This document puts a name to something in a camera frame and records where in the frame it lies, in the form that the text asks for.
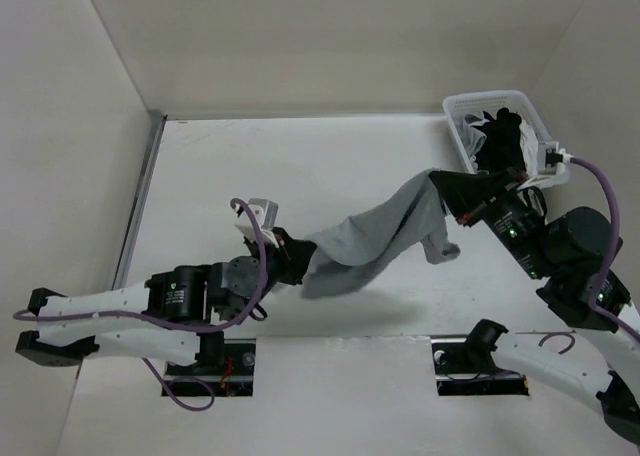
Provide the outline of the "grey tank top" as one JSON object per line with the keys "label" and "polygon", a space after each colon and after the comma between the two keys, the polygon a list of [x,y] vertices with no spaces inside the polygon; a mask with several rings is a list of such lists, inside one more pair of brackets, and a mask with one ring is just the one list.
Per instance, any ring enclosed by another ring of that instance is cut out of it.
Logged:
{"label": "grey tank top", "polygon": [[357,292],[416,244],[429,264],[455,260],[460,248],[449,240],[447,211],[430,174],[417,174],[387,201],[308,236],[316,250],[303,278],[302,297]]}

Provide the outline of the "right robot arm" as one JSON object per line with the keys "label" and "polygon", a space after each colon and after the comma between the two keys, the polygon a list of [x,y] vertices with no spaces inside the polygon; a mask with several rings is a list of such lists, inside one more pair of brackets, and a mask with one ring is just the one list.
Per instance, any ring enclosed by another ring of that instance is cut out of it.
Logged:
{"label": "right robot arm", "polygon": [[615,193],[598,169],[592,172],[610,215],[578,207],[551,223],[520,199],[524,177],[514,170],[493,175],[437,170],[429,177],[457,223],[484,222],[530,278],[545,282],[536,293],[547,308],[603,359],[589,366],[482,319],[465,340],[466,364],[479,372],[529,377],[583,404],[615,434],[638,444],[639,312],[611,269],[622,246]]}

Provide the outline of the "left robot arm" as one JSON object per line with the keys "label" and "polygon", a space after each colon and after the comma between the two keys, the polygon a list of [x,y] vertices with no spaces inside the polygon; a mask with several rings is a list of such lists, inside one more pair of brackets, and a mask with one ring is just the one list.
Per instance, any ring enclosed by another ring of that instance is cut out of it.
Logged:
{"label": "left robot arm", "polygon": [[301,284],[317,249],[282,228],[245,245],[248,254],[228,262],[182,265],[99,294],[67,297],[37,288],[14,315],[35,325],[19,334],[15,351],[44,367],[126,356],[214,374],[224,363],[225,330],[265,320],[263,298],[278,283]]}

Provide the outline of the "black tank top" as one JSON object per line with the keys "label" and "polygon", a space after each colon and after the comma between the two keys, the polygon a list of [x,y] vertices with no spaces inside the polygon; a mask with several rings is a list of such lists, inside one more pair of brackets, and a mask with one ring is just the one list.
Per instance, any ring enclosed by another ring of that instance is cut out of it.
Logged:
{"label": "black tank top", "polygon": [[523,172],[526,166],[520,143],[522,118],[507,108],[499,109],[495,117],[488,113],[486,116],[488,121],[476,127],[485,136],[475,155],[478,169],[494,173],[514,168]]}

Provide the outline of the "white tank top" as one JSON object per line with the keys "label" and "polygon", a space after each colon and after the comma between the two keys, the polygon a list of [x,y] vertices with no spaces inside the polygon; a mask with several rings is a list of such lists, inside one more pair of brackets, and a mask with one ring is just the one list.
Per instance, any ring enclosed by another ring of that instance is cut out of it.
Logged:
{"label": "white tank top", "polygon": [[523,120],[519,125],[519,131],[525,172],[532,179],[537,177],[544,167],[544,157],[541,154],[540,143],[533,127]]}

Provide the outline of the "light grey garment in basket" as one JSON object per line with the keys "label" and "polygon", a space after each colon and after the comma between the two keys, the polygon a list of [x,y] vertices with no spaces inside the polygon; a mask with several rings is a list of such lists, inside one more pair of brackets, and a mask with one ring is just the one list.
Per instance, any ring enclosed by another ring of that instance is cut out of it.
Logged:
{"label": "light grey garment in basket", "polygon": [[481,130],[481,127],[488,122],[489,120],[483,112],[466,114],[462,119],[461,141],[473,165],[476,164],[476,155],[487,139],[487,135]]}

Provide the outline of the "white plastic basket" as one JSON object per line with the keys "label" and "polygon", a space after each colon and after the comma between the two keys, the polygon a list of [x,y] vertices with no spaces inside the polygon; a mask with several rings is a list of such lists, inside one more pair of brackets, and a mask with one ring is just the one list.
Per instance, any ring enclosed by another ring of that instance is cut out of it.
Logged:
{"label": "white plastic basket", "polygon": [[460,129],[462,128],[463,117],[466,114],[480,113],[482,111],[494,115],[499,109],[507,108],[509,111],[521,116],[522,120],[532,127],[539,142],[539,175],[536,178],[532,178],[529,185],[546,189],[569,181],[570,171],[565,164],[559,163],[554,168],[544,166],[546,153],[551,149],[559,150],[561,145],[552,139],[535,107],[523,92],[517,90],[492,90],[464,93],[446,97],[442,103],[442,108],[446,116],[450,139],[464,172],[475,174],[476,169],[473,167],[470,156],[467,154],[461,139]]}

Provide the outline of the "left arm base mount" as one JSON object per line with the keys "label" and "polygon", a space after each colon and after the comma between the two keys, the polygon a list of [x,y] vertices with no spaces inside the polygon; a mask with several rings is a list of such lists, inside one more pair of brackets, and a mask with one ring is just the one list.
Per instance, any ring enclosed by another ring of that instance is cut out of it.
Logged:
{"label": "left arm base mount", "polygon": [[222,355],[190,366],[167,364],[163,380],[178,397],[249,397],[253,395],[255,339],[226,339]]}

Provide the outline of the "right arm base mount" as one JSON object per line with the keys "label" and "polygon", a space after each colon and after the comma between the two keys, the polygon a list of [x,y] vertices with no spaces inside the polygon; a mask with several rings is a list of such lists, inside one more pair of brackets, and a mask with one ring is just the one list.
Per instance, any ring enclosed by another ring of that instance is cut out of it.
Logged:
{"label": "right arm base mount", "polygon": [[474,361],[463,337],[432,338],[431,351],[439,396],[528,396],[525,376],[500,369],[490,357]]}

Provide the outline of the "metal table edge rail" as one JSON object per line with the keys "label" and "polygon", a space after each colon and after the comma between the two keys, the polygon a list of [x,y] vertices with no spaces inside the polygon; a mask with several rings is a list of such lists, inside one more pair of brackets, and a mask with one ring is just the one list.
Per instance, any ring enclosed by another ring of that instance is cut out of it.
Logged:
{"label": "metal table edge rail", "polygon": [[127,281],[129,268],[138,238],[139,228],[144,213],[144,208],[153,178],[160,143],[167,122],[167,115],[158,110],[149,110],[151,126],[147,136],[145,153],[141,163],[141,169],[136,184],[136,190],[132,200],[131,210],[127,220],[126,231],[120,246],[120,252],[113,277],[108,291],[121,289]]}

